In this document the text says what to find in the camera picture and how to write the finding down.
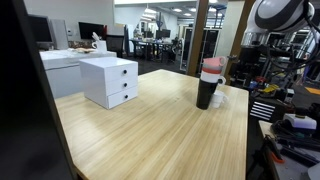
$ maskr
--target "ceiling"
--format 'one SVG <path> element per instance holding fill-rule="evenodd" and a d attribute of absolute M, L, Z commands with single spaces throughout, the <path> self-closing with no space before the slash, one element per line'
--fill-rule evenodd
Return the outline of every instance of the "ceiling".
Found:
<path fill-rule="evenodd" d="M 184 2 L 184 3 L 153 3 L 149 4 L 149 8 L 154 9 L 156 11 L 161 11 L 161 12 L 166 12 L 169 14 L 173 14 L 178 17 L 178 19 L 185 19 L 185 18 L 194 18 L 195 17 L 195 12 L 190 11 L 190 8 L 196 8 L 196 3 L 197 2 Z M 214 6 L 218 9 L 223 9 L 220 10 L 219 12 L 222 14 L 225 14 L 226 12 L 226 6 L 227 2 L 224 3 L 215 3 L 215 4 L 210 4 L 211 6 Z M 181 12 L 175 12 L 172 9 L 173 8 L 178 8 L 181 9 Z M 216 17 L 216 12 L 208 12 L 208 18 L 215 18 Z"/>
<path fill-rule="evenodd" d="M 211 6 L 214 6 L 216 8 L 224 7 L 224 10 L 219 11 L 222 14 L 225 14 L 225 7 L 227 6 L 227 0 L 219 0 L 219 3 L 210 3 Z M 144 4 L 126 4 L 126 5 L 116 5 L 116 7 L 147 7 L 149 9 L 160 11 L 160 12 L 166 12 L 172 15 L 175 15 L 178 17 L 178 19 L 190 19 L 195 17 L 195 12 L 191 12 L 190 8 L 196 8 L 196 1 L 186 1 L 186 2 L 169 2 L 169 3 L 144 3 Z M 181 9 L 181 12 L 175 12 L 172 10 L 172 8 L 178 8 Z M 208 12 L 208 18 L 215 18 L 216 13 L 215 12 Z"/>

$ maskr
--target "black tumbler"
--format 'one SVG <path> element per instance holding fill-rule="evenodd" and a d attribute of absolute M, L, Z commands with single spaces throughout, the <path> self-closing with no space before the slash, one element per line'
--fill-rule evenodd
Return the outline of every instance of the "black tumbler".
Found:
<path fill-rule="evenodd" d="M 209 83 L 199 79 L 197 107 L 199 109 L 208 109 L 211 96 L 217 88 L 218 83 Z"/>

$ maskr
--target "wooden pillar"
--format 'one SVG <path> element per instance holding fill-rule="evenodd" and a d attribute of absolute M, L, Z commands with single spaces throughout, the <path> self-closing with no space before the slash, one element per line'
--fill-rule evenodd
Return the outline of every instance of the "wooden pillar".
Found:
<path fill-rule="evenodd" d="M 203 29 L 207 23 L 209 0 L 198 0 L 197 1 L 197 12 L 194 18 L 193 31 L 191 36 L 187 72 L 189 76 L 195 76 L 197 70 L 197 64 L 199 59 L 199 53 L 202 42 Z"/>
<path fill-rule="evenodd" d="M 244 6 L 243 6 L 243 10 L 242 10 L 242 14 L 240 17 L 240 21 L 239 21 L 239 25 L 237 28 L 237 32 L 233 41 L 233 45 L 232 45 L 232 49 L 230 52 L 230 55 L 236 55 L 237 57 L 239 57 L 240 55 L 240 51 L 241 51 L 241 41 L 242 41 L 242 37 L 244 34 L 244 31 L 247 28 L 247 20 L 251 11 L 251 8 L 253 6 L 253 3 L 255 2 L 255 0 L 245 0 L 244 2 Z M 228 75 L 228 72 L 231 68 L 233 62 L 229 61 L 224 77 L 226 77 L 227 82 L 226 84 L 230 85 L 230 76 Z"/>

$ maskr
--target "chair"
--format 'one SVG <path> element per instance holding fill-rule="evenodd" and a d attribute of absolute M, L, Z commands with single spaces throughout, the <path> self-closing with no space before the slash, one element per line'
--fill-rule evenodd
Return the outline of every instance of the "chair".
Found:
<path fill-rule="evenodd" d="M 172 40 L 171 45 L 163 45 L 162 46 L 162 53 L 167 54 L 167 63 L 174 63 L 176 60 L 176 55 L 177 55 L 177 40 Z"/>
<path fill-rule="evenodd" d="M 107 35 L 106 36 L 107 50 L 112 51 L 112 52 L 116 52 L 117 57 L 122 58 L 123 40 L 124 40 L 124 36 Z"/>

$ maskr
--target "white cabinet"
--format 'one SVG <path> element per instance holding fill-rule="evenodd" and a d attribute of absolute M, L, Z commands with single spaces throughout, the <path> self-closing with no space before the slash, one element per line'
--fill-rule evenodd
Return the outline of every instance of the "white cabinet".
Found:
<path fill-rule="evenodd" d="M 69 50 L 40 52 L 54 98 L 82 91 L 79 60 L 94 57 L 116 57 L 115 52 L 78 53 Z"/>
<path fill-rule="evenodd" d="M 86 98 L 111 109 L 138 95 L 138 63 L 116 57 L 80 60 Z"/>

